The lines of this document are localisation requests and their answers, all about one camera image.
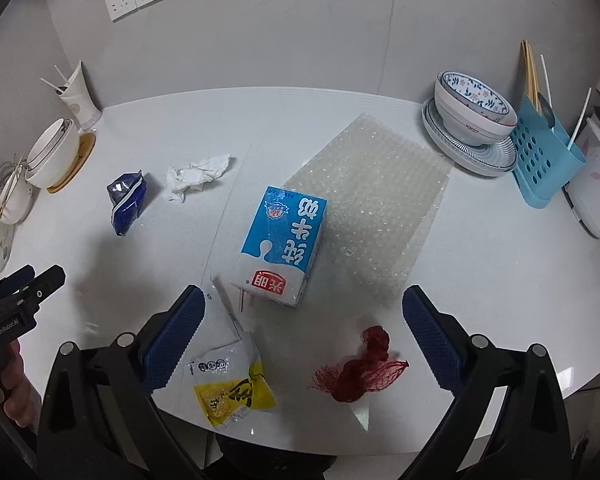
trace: gray wall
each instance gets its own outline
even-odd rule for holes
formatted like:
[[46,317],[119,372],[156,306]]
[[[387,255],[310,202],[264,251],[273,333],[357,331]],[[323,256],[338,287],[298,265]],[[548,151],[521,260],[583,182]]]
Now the gray wall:
[[0,163],[28,152],[66,106],[40,77],[68,72],[45,0],[11,0],[0,16]]
[[511,97],[527,38],[570,125],[600,75],[600,0],[163,0],[116,23],[103,0],[46,1],[68,59],[85,62],[105,106],[251,85],[421,102],[444,69]]

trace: yellow and white food wrapper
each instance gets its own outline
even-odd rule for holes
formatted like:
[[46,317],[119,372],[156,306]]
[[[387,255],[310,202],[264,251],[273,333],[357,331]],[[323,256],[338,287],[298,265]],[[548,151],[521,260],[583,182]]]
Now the yellow and white food wrapper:
[[275,407],[259,351],[247,333],[241,336],[238,342],[211,350],[189,364],[195,396],[215,428],[243,418],[250,410]]

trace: transparent bubble wrap sheet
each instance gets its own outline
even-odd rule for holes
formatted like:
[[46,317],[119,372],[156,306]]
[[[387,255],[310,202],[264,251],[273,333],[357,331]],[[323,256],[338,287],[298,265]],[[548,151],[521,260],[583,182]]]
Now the transparent bubble wrap sheet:
[[363,114],[283,187],[329,201],[317,257],[388,298],[404,290],[451,167],[443,155]]

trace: blue plastic wrapper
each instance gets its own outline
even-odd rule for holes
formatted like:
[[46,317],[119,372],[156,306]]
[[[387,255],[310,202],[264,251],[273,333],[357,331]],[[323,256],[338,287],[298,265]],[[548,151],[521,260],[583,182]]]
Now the blue plastic wrapper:
[[118,236],[124,236],[142,211],[146,193],[142,171],[121,175],[107,186],[107,191],[113,204],[111,225]]

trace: silver screw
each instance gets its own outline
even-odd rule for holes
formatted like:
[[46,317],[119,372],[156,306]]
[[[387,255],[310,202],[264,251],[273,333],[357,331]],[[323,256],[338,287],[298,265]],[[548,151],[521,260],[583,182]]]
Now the silver screw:
[[74,343],[71,341],[67,341],[66,343],[62,343],[60,345],[60,353],[62,355],[69,355],[71,352],[74,351]]
[[474,335],[470,338],[470,342],[473,343],[475,348],[486,348],[488,346],[488,339],[486,339],[483,335]]
[[537,355],[537,357],[544,357],[546,355],[546,349],[539,343],[535,343],[531,350],[533,350],[533,353]]
[[126,332],[126,333],[120,334],[118,336],[118,339],[116,339],[116,343],[118,343],[118,346],[122,346],[122,348],[126,348],[126,347],[132,345],[135,340],[136,340],[136,337],[133,334]]

